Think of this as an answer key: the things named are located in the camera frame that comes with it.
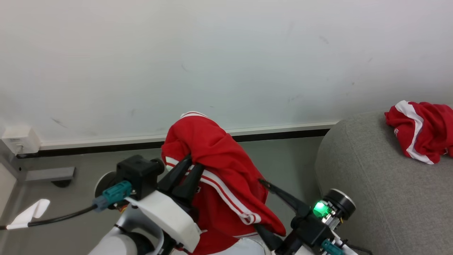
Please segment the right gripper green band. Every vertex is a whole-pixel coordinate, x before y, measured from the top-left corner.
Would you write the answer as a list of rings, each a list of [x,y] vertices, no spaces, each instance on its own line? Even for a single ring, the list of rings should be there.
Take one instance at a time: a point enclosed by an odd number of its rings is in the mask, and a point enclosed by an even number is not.
[[[334,205],[333,202],[319,200],[314,207],[310,207],[276,185],[271,184],[264,179],[259,179],[258,181],[270,193],[276,195],[286,203],[295,212],[296,216],[303,219],[313,217],[327,225],[330,229],[337,229],[341,225],[341,210],[338,206]],[[275,251],[281,247],[283,240],[279,236],[276,236],[262,224],[253,224],[253,226],[270,251]]]

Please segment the white baseboard strip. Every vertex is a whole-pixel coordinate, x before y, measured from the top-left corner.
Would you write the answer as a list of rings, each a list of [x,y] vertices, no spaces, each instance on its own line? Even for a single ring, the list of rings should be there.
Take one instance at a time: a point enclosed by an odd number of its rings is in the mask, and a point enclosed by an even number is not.
[[[321,122],[321,123],[303,123],[297,125],[282,125],[282,126],[262,126],[247,129],[231,129],[226,130],[232,136],[243,135],[261,135],[273,134],[281,132],[299,132],[308,130],[330,129],[337,124],[337,121]],[[149,135],[139,137],[122,137],[122,138],[105,138],[94,140],[78,140],[78,141],[62,141],[62,142],[41,142],[39,150],[53,150],[53,149],[70,149],[80,147],[96,147],[96,146],[112,146],[123,144],[135,143],[148,143],[148,142],[163,142],[166,135]]]

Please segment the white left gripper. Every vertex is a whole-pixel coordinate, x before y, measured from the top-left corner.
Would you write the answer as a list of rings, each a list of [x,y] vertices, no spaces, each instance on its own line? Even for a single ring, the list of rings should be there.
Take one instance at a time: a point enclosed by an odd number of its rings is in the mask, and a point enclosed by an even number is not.
[[[126,201],[137,206],[146,218],[193,253],[200,241],[198,225],[172,198],[163,194],[172,194],[181,203],[191,206],[205,169],[202,164],[196,163],[186,175],[191,165],[191,155],[188,154],[158,182],[159,191],[153,191],[141,200],[127,197]]]

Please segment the grey metal floor bracket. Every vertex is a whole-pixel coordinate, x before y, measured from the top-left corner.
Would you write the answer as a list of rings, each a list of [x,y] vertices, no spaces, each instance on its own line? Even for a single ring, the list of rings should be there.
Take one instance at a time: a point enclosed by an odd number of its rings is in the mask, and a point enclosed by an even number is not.
[[[66,181],[74,178],[76,168],[52,168],[28,171],[24,181]]]

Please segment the white wall outlet box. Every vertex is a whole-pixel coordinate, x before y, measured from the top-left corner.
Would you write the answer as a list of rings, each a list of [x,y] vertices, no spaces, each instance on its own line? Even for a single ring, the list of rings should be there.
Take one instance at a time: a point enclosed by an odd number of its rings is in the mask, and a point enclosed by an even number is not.
[[[30,126],[10,126],[1,140],[14,155],[36,153],[41,146],[38,135]]]

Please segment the grey fabric sofa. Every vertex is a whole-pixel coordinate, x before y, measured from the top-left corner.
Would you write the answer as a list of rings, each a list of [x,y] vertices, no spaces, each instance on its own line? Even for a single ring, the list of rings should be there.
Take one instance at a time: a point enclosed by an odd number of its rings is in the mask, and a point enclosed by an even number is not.
[[[337,233],[374,255],[453,255],[453,158],[407,158],[382,112],[341,120],[322,139],[319,189],[356,204]]]

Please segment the red white-striped garment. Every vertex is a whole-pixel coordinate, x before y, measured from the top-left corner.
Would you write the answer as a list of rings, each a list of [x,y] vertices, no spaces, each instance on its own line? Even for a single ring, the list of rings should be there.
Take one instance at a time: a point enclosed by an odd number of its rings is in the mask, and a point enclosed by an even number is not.
[[[199,244],[193,253],[178,249],[171,255],[209,255],[241,238],[260,238],[253,224],[286,235],[284,225],[266,205],[268,191],[258,181],[262,174],[242,146],[205,114],[182,114],[161,149],[168,170],[188,154],[194,164],[205,167],[193,201],[199,210]]]
[[[453,158],[453,108],[402,100],[384,115],[406,157],[429,165]]]

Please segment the grey metal partition frame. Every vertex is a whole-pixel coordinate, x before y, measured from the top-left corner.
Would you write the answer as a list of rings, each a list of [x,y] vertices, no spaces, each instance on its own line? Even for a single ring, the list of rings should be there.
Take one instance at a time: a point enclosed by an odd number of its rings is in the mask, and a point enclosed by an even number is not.
[[[23,179],[18,159],[0,141],[0,226],[10,224],[23,209]],[[26,238],[20,230],[0,231],[0,255],[21,255],[21,242]]]

